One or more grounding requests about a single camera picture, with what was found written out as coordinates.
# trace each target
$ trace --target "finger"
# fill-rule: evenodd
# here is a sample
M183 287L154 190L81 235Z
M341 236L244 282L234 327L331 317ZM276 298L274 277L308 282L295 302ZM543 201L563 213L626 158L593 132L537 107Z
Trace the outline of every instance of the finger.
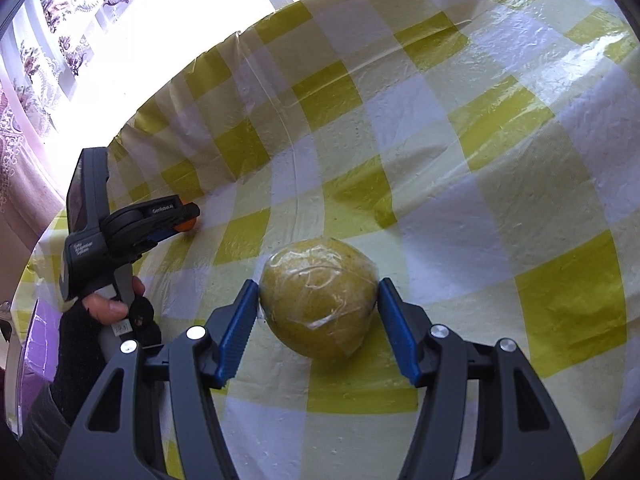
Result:
M134 276L131 285L133 286L133 292L135 292L139 296L144 296L146 290L145 284L142 283L142 280L140 280L139 277Z
M100 294L89 294L82 305L91 314L91 317L103 325L110 325L127 317L129 309L127 305L119 301L107 300Z

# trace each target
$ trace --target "blue gripper pad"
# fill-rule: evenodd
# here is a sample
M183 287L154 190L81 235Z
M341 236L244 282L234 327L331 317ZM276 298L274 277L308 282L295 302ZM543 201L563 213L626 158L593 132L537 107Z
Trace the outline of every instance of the blue gripper pad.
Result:
M403 302L394 284L384 278L378 284L378 311L400 373L416 386L420 379L419 342L416 341L402 312Z
M220 385L220 388L229 379L236 376L246 342L258 314L258 296L257 283L253 280L246 280L236 301L231 306L235 307L236 311L218 346L218 367L214 373L214 380Z

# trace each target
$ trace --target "silver screw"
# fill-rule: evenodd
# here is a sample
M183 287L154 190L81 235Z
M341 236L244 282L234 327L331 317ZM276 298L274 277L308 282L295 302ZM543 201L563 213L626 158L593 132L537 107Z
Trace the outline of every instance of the silver screw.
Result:
M207 331L204 330L203 326L196 325L187 330L187 337L189 339L201 339L206 333Z
M136 348L138 348L138 343L136 343L135 341L133 341L133 339L127 339L124 343L122 343L120 345L120 351L123 354L130 354L131 352L133 352Z
M518 345L513 339L504 338L500 340L500 348L502 348L505 352L515 352Z
M431 327L431 335L438 339L444 339L449 335L449 329L444 325L433 325Z

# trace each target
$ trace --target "tablecloth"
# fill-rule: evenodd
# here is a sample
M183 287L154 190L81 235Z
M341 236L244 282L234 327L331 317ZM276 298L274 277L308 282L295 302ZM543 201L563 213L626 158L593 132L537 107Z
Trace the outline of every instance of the tablecloth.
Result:
M112 210L173 193L202 210L136 264L164 339L277 248L340 238L435 322L517 340L591 476L640 406L638 60L613 0L303 0L230 36L110 144ZM63 212L14 299L22 331L36 298L63 307L65 235ZM259 319L214 402L241 478L388 479L422 395L377 316L340 365ZM180 476L166 413L163 431Z

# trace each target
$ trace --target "plastic-wrapped fruit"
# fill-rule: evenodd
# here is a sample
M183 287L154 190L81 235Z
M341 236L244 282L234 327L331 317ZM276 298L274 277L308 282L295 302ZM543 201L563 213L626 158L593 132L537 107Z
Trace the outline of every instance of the plastic-wrapped fruit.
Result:
M264 264L260 304L273 333L299 354L353 354L369 329L378 268L334 238L294 242Z

